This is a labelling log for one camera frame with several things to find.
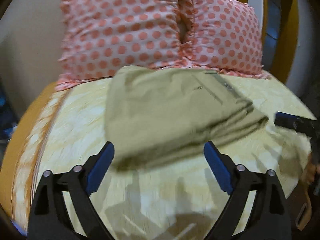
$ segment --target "pink polka dot pillowcase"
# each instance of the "pink polka dot pillowcase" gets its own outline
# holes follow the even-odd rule
[[[268,76],[253,8],[236,0],[181,0],[180,13],[189,27],[183,53],[195,65],[234,76]]]
[[[62,0],[61,9],[67,32],[57,90],[125,65],[163,68],[183,60],[178,0]]]

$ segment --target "folded khaki fabric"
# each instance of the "folded khaki fabric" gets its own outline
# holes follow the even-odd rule
[[[201,154],[205,142],[229,143],[267,120],[213,71],[126,66],[108,90],[105,132],[113,164],[127,170]]]

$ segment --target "fabric fold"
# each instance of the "fabric fold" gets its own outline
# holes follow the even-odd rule
[[[107,96],[106,139],[118,170],[198,155],[206,141],[232,142],[268,120],[217,73],[200,69],[124,67]]]

